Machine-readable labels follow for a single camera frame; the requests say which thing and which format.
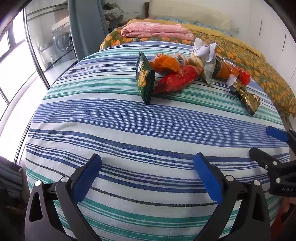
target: white snack bag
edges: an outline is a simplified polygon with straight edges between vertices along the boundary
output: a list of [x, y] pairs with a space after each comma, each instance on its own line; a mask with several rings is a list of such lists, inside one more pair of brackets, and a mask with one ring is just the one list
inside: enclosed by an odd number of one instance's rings
[[216, 46], [217, 43], [206, 45], [201, 39], [195, 39], [190, 54], [190, 62], [204, 69], [204, 75], [201, 77], [204, 77], [210, 85], [213, 85], [211, 77], [216, 66]]

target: pink striped towel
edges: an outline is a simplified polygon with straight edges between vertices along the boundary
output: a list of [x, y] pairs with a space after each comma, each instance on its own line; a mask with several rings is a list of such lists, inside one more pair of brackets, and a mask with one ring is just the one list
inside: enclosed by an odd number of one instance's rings
[[132, 38], [171, 37], [188, 41], [194, 40], [193, 33], [180, 24], [136, 22], [125, 26], [120, 33], [124, 37]]

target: red snack bag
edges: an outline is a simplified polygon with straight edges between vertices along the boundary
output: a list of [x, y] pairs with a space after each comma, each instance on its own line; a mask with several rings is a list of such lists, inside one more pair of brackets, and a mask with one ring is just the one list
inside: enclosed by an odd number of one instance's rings
[[154, 88], [153, 93], [166, 93], [179, 91], [189, 85], [196, 77], [198, 77], [203, 68], [198, 66], [186, 65], [178, 72], [168, 74], [163, 77]]
[[251, 76], [249, 73], [245, 72], [243, 69], [240, 69], [240, 75], [238, 79], [240, 82], [244, 85], [247, 86], [251, 82]]

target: striped blanket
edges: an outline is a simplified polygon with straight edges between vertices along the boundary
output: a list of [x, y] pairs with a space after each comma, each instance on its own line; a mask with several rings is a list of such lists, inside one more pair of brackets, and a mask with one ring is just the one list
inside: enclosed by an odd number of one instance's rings
[[286, 162], [289, 149], [265, 134], [266, 126], [283, 125], [256, 82], [247, 87], [261, 97], [253, 117], [217, 80], [213, 87], [194, 81], [182, 91], [153, 97], [148, 106], [139, 96], [139, 51], [152, 59], [157, 53], [189, 57], [191, 49], [170, 42], [124, 44], [92, 54], [64, 73], [32, 120], [26, 147], [29, 187], [36, 180], [50, 183], [71, 175], [98, 153], [102, 170], [78, 206], [102, 240], [192, 241], [216, 208], [193, 169], [194, 155], [202, 152], [225, 175], [259, 180], [272, 222], [281, 199], [268, 193], [266, 171], [248, 151], [255, 146]]

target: silver bolt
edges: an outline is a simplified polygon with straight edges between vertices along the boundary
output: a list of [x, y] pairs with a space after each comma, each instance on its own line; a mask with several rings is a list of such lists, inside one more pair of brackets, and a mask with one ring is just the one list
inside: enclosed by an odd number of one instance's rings
[[254, 184], [255, 184], [256, 186], [259, 186], [259, 185], [260, 185], [260, 182], [259, 182], [258, 180], [254, 180]]
[[61, 182], [66, 183], [69, 180], [69, 177], [65, 176], [61, 178]]
[[234, 178], [231, 175], [227, 175], [226, 180], [229, 181], [229, 182], [232, 182], [234, 180]]
[[35, 186], [39, 186], [40, 184], [41, 184], [41, 181], [40, 180], [38, 180], [38, 181], [35, 182]]

